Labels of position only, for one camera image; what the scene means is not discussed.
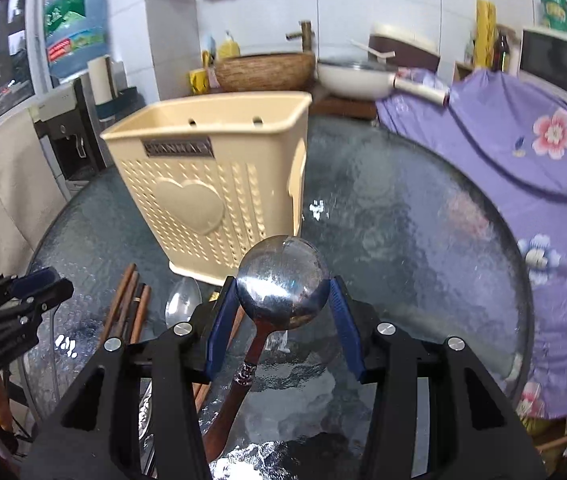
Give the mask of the brown wooden chopstick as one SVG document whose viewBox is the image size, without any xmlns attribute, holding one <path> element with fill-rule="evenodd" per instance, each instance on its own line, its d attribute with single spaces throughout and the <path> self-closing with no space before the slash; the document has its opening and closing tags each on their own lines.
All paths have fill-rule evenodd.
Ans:
<svg viewBox="0 0 567 480">
<path fill-rule="evenodd" d="M 134 325 L 130 335 L 130 343 L 137 344 L 140 340 L 141 332 L 144 322 L 146 322 L 146 311 L 148 311 L 149 302 L 151 299 L 152 288 L 146 285 L 142 289 L 136 316 L 134 317 Z"/>
<path fill-rule="evenodd" d="M 113 324 L 117 320 L 118 310 L 120 310 L 120 306 L 122 305 L 125 292 L 127 292 L 131 283 L 134 271 L 136 271 L 136 265 L 134 263 L 129 263 L 122 278 L 120 279 L 120 284 L 117 286 L 115 295 L 111 301 L 110 309 L 108 309 L 108 315 L 104 322 L 99 344 L 104 344 L 108 339 L 108 335 L 110 335 Z"/>
<path fill-rule="evenodd" d="M 226 340 L 226 347 L 225 347 L 226 351 L 230 347 L 230 344 L 232 344 L 234 337 L 236 337 L 236 333 L 238 333 L 243 318 L 244 318 L 243 308 L 239 307 L 238 310 L 236 310 L 236 315 L 234 316 L 233 319 L 233 324 L 229 333 L 229 337 Z M 208 393 L 210 392 L 210 387 L 212 387 L 213 381 L 215 380 L 215 378 L 217 377 L 218 373 L 221 370 L 222 363 L 224 363 L 225 360 L 226 351 L 222 355 L 220 363 L 215 364 L 213 368 L 210 370 L 212 372 L 212 375 L 210 375 L 210 380 L 208 381 L 208 383 L 193 385 L 194 405 L 195 405 L 195 411 L 197 413 L 200 413 L 200 411 L 202 410 L 203 404 L 208 396 Z"/>
<path fill-rule="evenodd" d="M 114 336 L 117 338 L 120 339 L 124 338 L 123 333 L 128 316 L 128 310 L 132 303 L 132 300 L 134 299 L 134 291 L 137 288 L 138 280 L 139 280 L 139 273 L 137 270 L 134 270 L 134 272 L 132 272 L 131 274 L 131 278 L 124 292 L 122 303 L 120 304 L 120 316 L 118 317 L 114 330 Z"/>
</svg>

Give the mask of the steel ladle wooden handle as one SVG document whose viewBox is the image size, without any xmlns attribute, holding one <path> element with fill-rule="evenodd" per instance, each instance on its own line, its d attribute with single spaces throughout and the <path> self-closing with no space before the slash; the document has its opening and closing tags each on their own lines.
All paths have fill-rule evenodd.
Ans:
<svg viewBox="0 0 567 480">
<path fill-rule="evenodd" d="M 330 292 L 330 273 L 311 243 L 296 236 L 277 235 L 262 240 L 245 254 L 236 274 L 236 290 L 256 334 L 233 376 L 224 404 L 203 436 L 208 462 L 217 460 L 224 451 L 268 337 L 295 330 L 323 310 Z"/>
</svg>

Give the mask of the small metal spoon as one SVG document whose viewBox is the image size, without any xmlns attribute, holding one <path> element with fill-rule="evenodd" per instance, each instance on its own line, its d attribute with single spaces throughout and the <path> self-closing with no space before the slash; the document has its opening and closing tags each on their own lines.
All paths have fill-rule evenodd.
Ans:
<svg viewBox="0 0 567 480">
<path fill-rule="evenodd" d="M 201 304 L 202 296 L 198 282 L 193 278 L 180 278 L 172 288 L 165 307 L 165 323 L 172 327 L 188 322 L 195 308 Z M 154 444 L 150 434 L 152 415 L 152 382 L 146 384 L 146 391 L 139 403 L 139 445 L 142 474 L 151 476 L 154 468 Z"/>
</svg>

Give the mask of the cream plastic utensil holder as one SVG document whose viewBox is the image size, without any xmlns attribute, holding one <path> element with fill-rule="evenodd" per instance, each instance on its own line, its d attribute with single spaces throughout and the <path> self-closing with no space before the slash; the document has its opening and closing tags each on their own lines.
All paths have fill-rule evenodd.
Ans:
<svg viewBox="0 0 567 480">
<path fill-rule="evenodd" d="M 102 133 L 170 270 L 220 285 L 274 235 L 301 232 L 304 91 L 161 101 Z"/>
</svg>

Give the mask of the water dispenser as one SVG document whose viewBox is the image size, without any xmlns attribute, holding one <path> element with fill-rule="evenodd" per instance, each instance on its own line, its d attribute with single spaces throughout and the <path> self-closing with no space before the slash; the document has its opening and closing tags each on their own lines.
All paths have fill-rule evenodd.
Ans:
<svg viewBox="0 0 567 480">
<path fill-rule="evenodd" d="M 67 200 L 112 164 L 88 74 L 77 74 L 28 109 L 44 157 Z"/>
</svg>

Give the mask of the paper cup dispenser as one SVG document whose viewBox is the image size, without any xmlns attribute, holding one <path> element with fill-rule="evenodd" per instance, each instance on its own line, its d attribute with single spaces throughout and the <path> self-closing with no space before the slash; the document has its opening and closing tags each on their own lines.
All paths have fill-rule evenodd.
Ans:
<svg viewBox="0 0 567 480">
<path fill-rule="evenodd" d="M 87 66 L 94 105 L 101 122 L 114 120 L 137 103 L 136 87 L 117 87 L 117 81 L 125 72 L 116 70 L 117 64 L 112 62 L 110 55 L 94 58 Z"/>
</svg>

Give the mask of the brown wooden counter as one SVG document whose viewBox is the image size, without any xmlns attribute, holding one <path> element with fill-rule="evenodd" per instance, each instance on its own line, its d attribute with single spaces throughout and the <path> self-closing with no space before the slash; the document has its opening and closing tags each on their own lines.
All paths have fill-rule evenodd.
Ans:
<svg viewBox="0 0 567 480">
<path fill-rule="evenodd" d="M 337 116 L 372 122 L 377 118 L 376 103 L 373 101 L 356 101 L 334 96 L 323 87 L 316 86 L 312 90 L 313 102 L 309 114 L 320 116 Z"/>
</svg>

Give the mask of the white frying pan with lid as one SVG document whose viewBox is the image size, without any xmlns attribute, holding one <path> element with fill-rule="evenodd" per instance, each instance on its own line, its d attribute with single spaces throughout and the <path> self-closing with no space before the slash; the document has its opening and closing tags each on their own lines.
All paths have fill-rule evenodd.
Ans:
<svg viewBox="0 0 567 480">
<path fill-rule="evenodd" d="M 317 62 L 317 76 L 323 88 L 343 99 L 379 101 L 403 92 L 440 106 L 449 100 L 447 90 L 419 84 L 399 76 L 394 66 L 370 61 L 324 58 Z"/>
</svg>

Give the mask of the yellow mug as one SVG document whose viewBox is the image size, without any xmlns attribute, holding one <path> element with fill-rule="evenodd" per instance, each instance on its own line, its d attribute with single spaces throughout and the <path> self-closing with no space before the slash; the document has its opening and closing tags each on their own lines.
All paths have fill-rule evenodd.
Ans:
<svg viewBox="0 0 567 480">
<path fill-rule="evenodd" d="M 194 96 L 201 96 L 210 92 L 210 79 L 206 68 L 198 68 L 197 70 L 190 70 L 188 74 L 190 92 Z"/>
</svg>

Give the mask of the woven basin sink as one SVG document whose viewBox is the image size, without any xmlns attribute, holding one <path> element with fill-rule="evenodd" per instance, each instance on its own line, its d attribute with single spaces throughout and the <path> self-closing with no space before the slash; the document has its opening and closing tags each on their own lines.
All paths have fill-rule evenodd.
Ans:
<svg viewBox="0 0 567 480">
<path fill-rule="evenodd" d="M 218 61 L 215 75 L 226 92 L 297 91 L 314 77 L 315 62 L 309 52 L 242 55 Z"/>
</svg>

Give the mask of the purple floral cloth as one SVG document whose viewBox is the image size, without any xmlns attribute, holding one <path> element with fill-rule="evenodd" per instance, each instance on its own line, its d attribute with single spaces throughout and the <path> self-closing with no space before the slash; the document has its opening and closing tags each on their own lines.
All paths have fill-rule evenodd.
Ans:
<svg viewBox="0 0 567 480">
<path fill-rule="evenodd" d="M 535 330 L 519 412 L 567 417 L 567 104 L 514 76 L 478 70 L 440 106 L 396 92 L 384 127 L 439 154 L 492 201 L 531 282 Z"/>
</svg>

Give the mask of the blue water jug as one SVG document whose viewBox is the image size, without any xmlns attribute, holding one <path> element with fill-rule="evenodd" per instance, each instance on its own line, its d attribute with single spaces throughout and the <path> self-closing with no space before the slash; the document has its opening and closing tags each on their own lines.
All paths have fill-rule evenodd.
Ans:
<svg viewBox="0 0 567 480">
<path fill-rule="evenodd" d="M 62 80 L 107 55 L 108 1 L 48 0 L 44 7 L 44 39 L 50 75 Z"/>
</svg>

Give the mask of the brown rice cooker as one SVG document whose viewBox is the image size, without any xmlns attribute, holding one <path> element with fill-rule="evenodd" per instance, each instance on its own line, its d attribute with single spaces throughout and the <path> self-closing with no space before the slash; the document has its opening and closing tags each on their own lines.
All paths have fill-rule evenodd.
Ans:
<svg viewBox="0 0 567 480">
<path fill-rule="evenodd" d="M 391 62 L 399 67 L 424 68 L 435 73 L 440 65 L 440 53 L 433 41 L 395 25 L 373 24 L 368 47 L 380 53 L 394 53 Z"/>
</svg>

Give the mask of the yellow soap bottle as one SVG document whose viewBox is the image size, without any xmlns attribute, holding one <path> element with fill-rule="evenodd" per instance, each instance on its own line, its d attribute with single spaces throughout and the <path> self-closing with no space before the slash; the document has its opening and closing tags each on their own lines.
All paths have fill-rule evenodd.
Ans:
<svg viewBox="0 0 567 480">
<path fill-rule="evenodd" d="M 241 55 L 239 44 L 234 40 L 233 36 L 227 30 L 224 41 L 217 48 L 218 61 L 227 60 L 227 58 L 237 58 Z"/>
</svg>

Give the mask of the green instant noodle cups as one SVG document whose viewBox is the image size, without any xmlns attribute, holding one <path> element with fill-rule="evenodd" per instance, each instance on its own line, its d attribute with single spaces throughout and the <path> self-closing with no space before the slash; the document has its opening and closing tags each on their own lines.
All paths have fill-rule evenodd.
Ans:
<svg viewBox="0 0 567 480">
<path fill-rule="evenodd" d="M 567 0 L 541 0 L 541 24 L 567 32 Z"/>
</svg>

